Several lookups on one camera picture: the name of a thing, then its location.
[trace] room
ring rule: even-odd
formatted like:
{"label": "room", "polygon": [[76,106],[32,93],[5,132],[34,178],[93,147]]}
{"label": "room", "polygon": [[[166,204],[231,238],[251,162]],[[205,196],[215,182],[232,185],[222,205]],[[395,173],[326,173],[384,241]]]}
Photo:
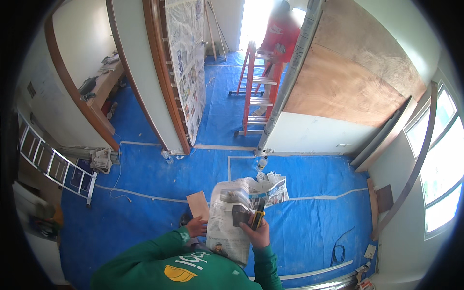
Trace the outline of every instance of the room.
{"label": "room", "polygon": [[67,0],[45,19],[17,82],[13,189],[62,212],[53,238],[25,230],[38,252],[48,243],[55,284],[90,289],[111,259],[178,229],[187,196],[212,203],[221,182],[259,172],[288,192],[265,210],[283,287],[420,283],[461,207],[464,106],[446,46],[409,1],[288,0],[295,49],[271,62],[259,47],[281,3]]}

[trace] water bottle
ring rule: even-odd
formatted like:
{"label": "water bottle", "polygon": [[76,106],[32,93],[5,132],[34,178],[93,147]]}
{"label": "water bottle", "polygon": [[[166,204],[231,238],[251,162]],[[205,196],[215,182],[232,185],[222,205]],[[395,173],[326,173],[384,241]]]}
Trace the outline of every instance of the water bottle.
{"label": "water bottle", "polygon": [[267,156],[264,156],[264,157],[261,157],[261,159],[259,160],[257,166],[256,166],[256,169],[258,171],[263,171],[264,167],[266,167],[267,165]]}
{"label": "water bottle", "polygon": [[171,155],[169,155],[169,152],[163,150],[161,151],[161,155],[163,155],[164,160],[166,160],[168,164],[172,164],[174,162],[174,159],[171,158]]}

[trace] green sweatshirt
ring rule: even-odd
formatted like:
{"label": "green sweatshirt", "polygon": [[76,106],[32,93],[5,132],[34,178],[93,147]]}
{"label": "green sweatshirt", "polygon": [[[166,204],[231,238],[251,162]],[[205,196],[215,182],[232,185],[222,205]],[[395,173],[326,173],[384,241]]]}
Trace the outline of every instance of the green sweatshirt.
{"label": "green sweatshirt", "polygon": [[253,249],[255,281],[233,261],[212,252],[186,251],[186,227],[133,246],[98,269],[93,290],[134,289],[283,289],[277,255],[271,246]]}

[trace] extension ladder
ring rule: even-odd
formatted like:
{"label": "extension ladder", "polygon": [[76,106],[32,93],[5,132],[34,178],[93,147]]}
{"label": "extension ladder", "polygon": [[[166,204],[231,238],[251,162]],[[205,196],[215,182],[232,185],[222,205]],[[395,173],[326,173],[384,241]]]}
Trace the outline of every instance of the extension ladder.
{"label": "extension ladder", "polygon": [[[88,173],[79,166],[69,161],[66,157],[61,155],[57,150],[48,145],[45,140],[30,126],[26,118],[19,113],[24,124],[24,131],[19,140],[19,152],[34,168],[40,171],[48,179],[55,182],[59,186],[75,193],[87,200],[87,207],[90,208],[92,201],[93,188],[95,180],[97,179],[97,172],[93,174]],[[70,167],[74,167],[74,172],[81,171],[81,178],[79,188],[77,191],[64,185],[66,176]],[[81,194],[83,190],[84,176],[90,176],[89,193],[87,196]]]}
{"label": "extension ladder", "polygon": [[[248,130],[248,125],[266,125],[269,116],[271,115],[272,107],[276,101],[277,93],[279,91],[280,78],[283,71],[283,63],[279,62],[276,64],[271,64],[270,62],[267,65],[258,65],[255,64],[255,59],[264,59],[269,60],[273,56],[272,52],[262,52],[256,53],[256,43],[250,41],[248,44],[248,50],[245,54],[245,61],[243,63],[242,72],[240,74],[240,80],[238,82],[237,94],[240,93],[240,89],[245,89],[245,105],[243,110],[243,120],[242,120],[242,129],[235,131],[235,136],[247,134],[262,134],[264,130]],[[274,66],[274,73],[272,76],[267,76],[268,70],[271,68],[271,65]],[[248,66],[248,73],[244,76],[245,67]],[[264,72],[262,76],[254,76],[255,66],[264,66]],[[241,86],[242,80],[246,79],[246,86]],[[269,92],[269,97],[252,97],[252,91],[254,94],[258,94],[258,89],[261,84],[270,84],[271,90]],[[264,116],[249,116],[250,106],[267,106],[266,114]]]}

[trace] yellow hard hat logo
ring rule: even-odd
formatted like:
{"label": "yellow hard hat logo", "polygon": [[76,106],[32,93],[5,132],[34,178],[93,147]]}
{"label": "yellow hard hat logo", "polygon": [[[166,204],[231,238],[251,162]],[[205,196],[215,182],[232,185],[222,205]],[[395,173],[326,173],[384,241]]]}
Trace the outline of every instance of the yellow hard hat logo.
{"label": "yellow hard hat logo", "polygon": [[190,272],[182,268],[173,267],[166,265],[164,268],[164,275],[171,279],[174,282],[187,282],[195,276],[198,276],[195,273]]}

